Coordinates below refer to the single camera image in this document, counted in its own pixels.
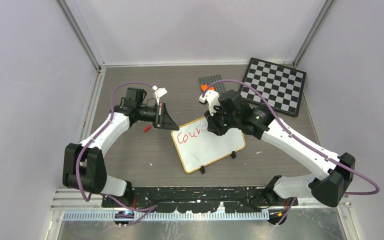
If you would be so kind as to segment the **yellow framed whiteboard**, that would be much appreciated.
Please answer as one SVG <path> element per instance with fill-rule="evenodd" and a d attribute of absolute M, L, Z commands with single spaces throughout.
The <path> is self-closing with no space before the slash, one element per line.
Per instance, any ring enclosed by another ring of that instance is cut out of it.
<path fill-rule="evenodd" d="M 186 173 L 192 173 L 222 158 L 229 157 L 233 152 L 245 148 L 245 135 L 236 128 L 226 134 L 217 136 L 209 132 L 205 117 L 197 118 L 171 132 L 171 138 Z"/>

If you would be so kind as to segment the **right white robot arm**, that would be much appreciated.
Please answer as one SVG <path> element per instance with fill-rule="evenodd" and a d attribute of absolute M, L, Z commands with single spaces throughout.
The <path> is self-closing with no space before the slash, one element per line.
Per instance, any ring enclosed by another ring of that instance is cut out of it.
<path fill-rule="evenodd" d="M 269 143 L 301 163 L 311 173 L 287 177 L 276 175 L 262 191 L 262 199 L 269 205 L 279 205 L 283 200 L 315 198 L 328 207 L 337 207 L 351 184 L 354 174 L 340 165 L 355 168 L 355 158 L 344 153 L 322 149 L 321 146 L 290 128 L 282 119 L 263 106 L 251 107 L 234 90 L 218 94 L 207 91 L 199 102 L 208 105 L 204 113 L 207 130 L 217 136 L 230 129 Z"/>

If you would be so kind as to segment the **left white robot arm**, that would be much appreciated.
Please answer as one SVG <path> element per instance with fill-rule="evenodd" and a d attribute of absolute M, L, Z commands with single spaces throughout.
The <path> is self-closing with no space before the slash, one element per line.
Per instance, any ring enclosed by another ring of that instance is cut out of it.
<path fill-rule="evenodd" d="M 153 86 L 154 105 L 144 103 L 147 92 L 129 87 L 118 105 L 113 105 L 105 122 L 80 143 L 70 143 L 64 150 L 62 184 L 77 189 L 83 195 L 112 196 L 121 207 L 134 199 L 130 181 L 108 175 L 104 157 L 115 141 L 136 122 L 149 122 L 156 129 L 178 130 L 166 104 L 160 99 L 167 93 Z"/>

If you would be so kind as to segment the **red marker cap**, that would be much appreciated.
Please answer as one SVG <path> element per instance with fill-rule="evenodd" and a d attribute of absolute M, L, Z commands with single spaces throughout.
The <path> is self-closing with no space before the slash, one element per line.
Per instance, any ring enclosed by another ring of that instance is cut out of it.
<path fill-rule="evenodd" d="M 148 125 L 148 126 L 143 130 L 143 132 L 146 133 L 146 132 L 148 132 L 151 128 L 152 128 L 152 126 L 151 126 L 151 125 Z"/>

